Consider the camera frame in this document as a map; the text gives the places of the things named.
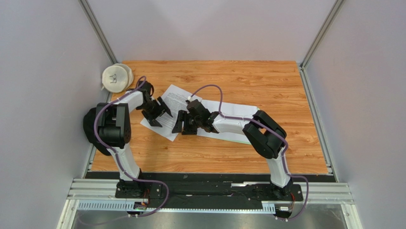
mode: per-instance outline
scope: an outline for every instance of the purple hose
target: purple hose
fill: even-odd
[[[284,167],[285,173],[286,173],[289,177],[292,177],[292,178],[301,178],[301,179],[305,180],[305,182],[306,182],[306,197],[305,197],[305,199],[304,199],[303,207],[302,207],[302,209],[299,211],[299,213],[298,213],[297,215],[295,215],[294,217],[289,218],[289,220],[293,220],[293,219],[298,218],[298,217],[303,213],[303,211],[304,211],[304,209],[305,209],[305,207],[306,207],[306,204],[307,204],[307,200],[308,200],[308,197],[309,197],[309,181],[308,181],[307,178],[304,177],[304,176],[301,176],[301,175],[292,175],[292,174],[290,174],[290,173],[288,172],[287,166],[286,166],[286,160],[285,160],[285,153],[286,153],[286,151],[287,151],[287,149],[288,149],[288,147],[289,147],[288,142],[286,141],[286,139],[284,139],[284,138],[283,138],[282,136],[280,136],[278,133],[276,133],[275,131],[271,130],[270,128],[268,128],[267,126],[265,126],[264,124],[262,124],[262,123],[260,123],[260,122],[258,122],[258,121],[256,121],[256,120],[253,120],[253,119],[251,119],[251,118],[233,117],[233,116],[225,116],[225,115],[223,115],[223,113],[221,112],[221,105],[222,105],[222,103],[223,103],[223,91],[221,90],[221,88],[220,88],[218,85],[215,85],[215,84],[208,84],[208,85],[205,85],[205,86],[203,86],[203,87],[197,89],[197,90],[191,95],[191,97],[193,97],[193,96],[194,96],[196,93],[198,93],[201,89],[206,88],[206,87],[210,87],[210,86],[212,86],[212,87],[217,87],[217,88],[220,90],[219,114],[220,114],[221,117],[223,117],[223,118],[228,118],[228,119],[236,119],[236,120],[243,120],[243,121],[250,121],[250,122],[253,122],[253,123],[259,125],[260,127],[265,128],[265,130],[267,130],[269,133],[275,135],[277,138],[279,138],[279,139],[285,144],[285,148],[284,148],[284,150],[283,150],[282,153],[281,153],[282,165],[283,165],[283,167]]]
[[[121,162],[120,162],[120,158],[118,157],[117,151],[116,151],[113,147],[111,147],[111,146],[109,146],[108,144],[106,144],[105,142],[103,142],[103,140],[100,138],[99,133],[98,133],[98,131],[97,131],[97,122],[98,122],[100,116],[102,115],[102,113],[103,113],[109,106],[111,106],[112,104],[114,104],[114,103],[116,103],[116,102],[122,100],[123,98],[127,97],[128,95],[130,95],[130,94],[136,92],[138,89],[140,89],[140,88],[144,85],[146,79],[147,79],[146,76],[140,77],[140,78],[138,79],[138,81],[137,81],[137,84],[136,84],[136,85],[138,85],[138,86],[137,86],[134,90],[132,90],[132,91],[129,92],[129,93],[125,93],[125,94],[122,95],[120,98],[118,98],[118,99],[116,99],[116,100],[114,100],[114,101],[111,101],[111,102],[109,102],[107,105],[105,105],[105,106],[99,111],[99,113],[96,115],[96,118],[95,118],[95,120],[94,120],[94,125],[93,125],[94,135],[96,136],[97,140],[98,140],[104,147],[106,147],[107,149],[110,149],[111,151],[114,152],[115,158],[116,158],[116,161],[117,161],[117,164],[118,164],[118,167],[120,168],[120,170],[121,170],[122,172],[124,172],[124,174],[125,174],[126,176],[128,176],[129,178],[131,178],[132,180],[137,181],[137,182],[158,183],[158,184],[161,184],[161,185],[165,186],[165,189],[166,189],[166,196],[165,196],[165,199],[164,199],[164,201],[162,202],[162,204],[161,204],[159,207],[157,207],[156,209],[154,209],[154,210],[152,210],[152,211],[150,211],[150,212],[148,212],[148,213],[146,213],[146,214],[138,215],[138,217],[150,216],[150,215],[154,214],[155,212],[157,212],[159,209],[161,209],[161,208],[165,205],[166,201],[168,200],[168,197],[169,197],[169,188],[168,188],[168,186],[167,186],[164,182],[159,181],[159,180],[143,180],[143,179],[137,179],[137,178],[132,177],[131,175],[129,175],[129,174],[124,170],[124,168],[122,167],[122,164],[121,164]],[[97,224],[87,224],[87,223],[82,222],[79,218],[78,218],[78,221],[79,221],[80,223],[86,225],[86,226],[99,226],[99,225],[103,225],[103,224],[107,224],[107,223],[114,222],[114,221],[119,220],[119,219],[123,219],[123,218],[125,218],[125,217],[128,217],[128,216],[121,216],[121,217],[118,217],[118,218],[115,218],[115,219],[112,219],[112,220],[109,220],[109,221],[106,221],[106,222],[103,222],[103,223],[97,223]]]

